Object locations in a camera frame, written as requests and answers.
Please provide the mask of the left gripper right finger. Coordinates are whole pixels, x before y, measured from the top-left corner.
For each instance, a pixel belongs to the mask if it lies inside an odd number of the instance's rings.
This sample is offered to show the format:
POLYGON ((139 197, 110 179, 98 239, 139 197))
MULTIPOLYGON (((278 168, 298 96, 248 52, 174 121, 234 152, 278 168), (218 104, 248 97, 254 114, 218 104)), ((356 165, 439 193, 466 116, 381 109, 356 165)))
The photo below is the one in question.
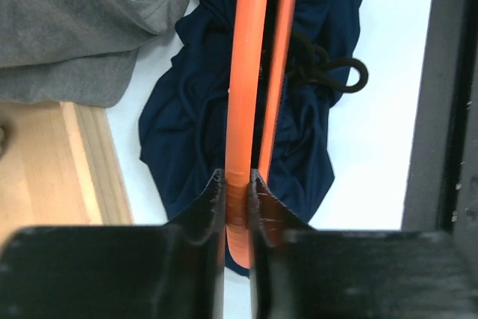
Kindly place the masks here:
POLYGON ((320 231, 248 189, 254 318, 475 318, 477 281, 444 232, 320 231))

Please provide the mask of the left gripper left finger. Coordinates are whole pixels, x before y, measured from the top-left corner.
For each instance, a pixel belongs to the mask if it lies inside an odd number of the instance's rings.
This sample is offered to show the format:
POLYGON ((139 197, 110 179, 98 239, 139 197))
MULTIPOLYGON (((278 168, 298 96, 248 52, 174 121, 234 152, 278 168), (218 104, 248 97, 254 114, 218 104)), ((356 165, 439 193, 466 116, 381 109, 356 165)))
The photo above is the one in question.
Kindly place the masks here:
POLYGON ((26 226, 1 247, 3 318, 221 318, 225 181, 164 225, 26 226))

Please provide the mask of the orange plastic hanger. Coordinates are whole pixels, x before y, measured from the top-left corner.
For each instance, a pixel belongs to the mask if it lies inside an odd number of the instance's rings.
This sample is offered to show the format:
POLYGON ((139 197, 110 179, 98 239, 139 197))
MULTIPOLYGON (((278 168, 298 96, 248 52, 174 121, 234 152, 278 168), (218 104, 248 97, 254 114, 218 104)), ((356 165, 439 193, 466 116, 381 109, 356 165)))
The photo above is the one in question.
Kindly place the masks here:
MULTIPOLYGON (((258 171, 268 177, 296 0, 279 0, 258 171)), ((250 267, 248 199, 267 0, 237 0, 226 128, 226 234, 233 260, 250 267)))

